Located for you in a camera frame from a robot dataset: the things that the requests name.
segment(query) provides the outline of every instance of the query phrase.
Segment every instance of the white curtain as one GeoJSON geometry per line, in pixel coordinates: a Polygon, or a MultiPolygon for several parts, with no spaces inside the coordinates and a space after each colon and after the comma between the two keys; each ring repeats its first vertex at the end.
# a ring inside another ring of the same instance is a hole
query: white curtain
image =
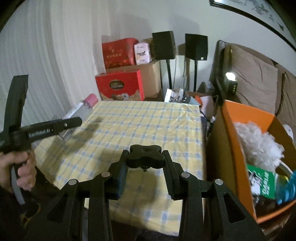
{"type": "Polygon", "coordinates": [[[28,74],[22,125],[61,118],[90,93],[105,71],[102,35],[108,0],[26,0],[0,33],[0,131],[15,75],[28,74]]]}

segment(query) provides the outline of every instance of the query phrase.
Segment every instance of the speaker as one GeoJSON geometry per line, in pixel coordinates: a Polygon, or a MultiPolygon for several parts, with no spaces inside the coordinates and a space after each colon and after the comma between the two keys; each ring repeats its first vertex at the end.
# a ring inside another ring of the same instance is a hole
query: speaker
{"type": "Polygon", "coordinates": [[[152,33],[157,60],[175,59],[176,44],[173,31],[152,33]]]}
{"type": "Polygon", "coordinates": [[[192,60],[207,60],[207,36],[185,34],[185,57],[192,60]]]}

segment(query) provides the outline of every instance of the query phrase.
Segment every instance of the table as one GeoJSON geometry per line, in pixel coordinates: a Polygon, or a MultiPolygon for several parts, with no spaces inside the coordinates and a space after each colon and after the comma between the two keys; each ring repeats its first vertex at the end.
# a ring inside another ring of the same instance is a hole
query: table
{"type": "MultiPolygon", "coordinates": [[[[184,171],[204,177],[199,108],[164,102],[100,102],[66,143],[51,137],[37,146],[37,167],[61,189],[72,178],[86,181],[107,171],[133,144],[160,145],[184,171]]],[[[129,169],[121,199],[110,200],[110,216],[177,236],[181,205],[168,195],[162,169],[129,169]]]]}

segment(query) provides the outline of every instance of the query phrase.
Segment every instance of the hand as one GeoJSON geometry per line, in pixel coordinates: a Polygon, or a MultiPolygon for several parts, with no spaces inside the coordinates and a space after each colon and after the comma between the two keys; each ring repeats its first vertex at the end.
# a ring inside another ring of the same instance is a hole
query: hand
{"type": "Polygon", "coordinates": [[[6,155],[0,153],[0,186],[13,193],[10,184],[9,166],[12,164],[20,164],[27,161],[17,171],[20,176],[17,180],[17,185],[24,190],[31,190],[36,182],[36,159],[34,151],[27,152],[10,152],[6,155]]]}

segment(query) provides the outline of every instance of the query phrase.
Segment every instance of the blue object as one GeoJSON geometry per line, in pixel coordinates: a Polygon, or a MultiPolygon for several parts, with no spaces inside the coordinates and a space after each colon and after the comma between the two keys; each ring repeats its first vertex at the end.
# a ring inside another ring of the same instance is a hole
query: blue object
{"type": "Polygon", "coordinates": [[[190,101],[189,101],[188,104],[193,104],[193,105],[200,106],[200,103],[198,103],[198,101],[196,101],[193,97],[190,97],[190,101]]]}
{"type": "Polygon", "coordinates": [[[296,199],[296,171],[293,172],[286,185],[276,188],[276,202],[278,205],[296,199]]]}

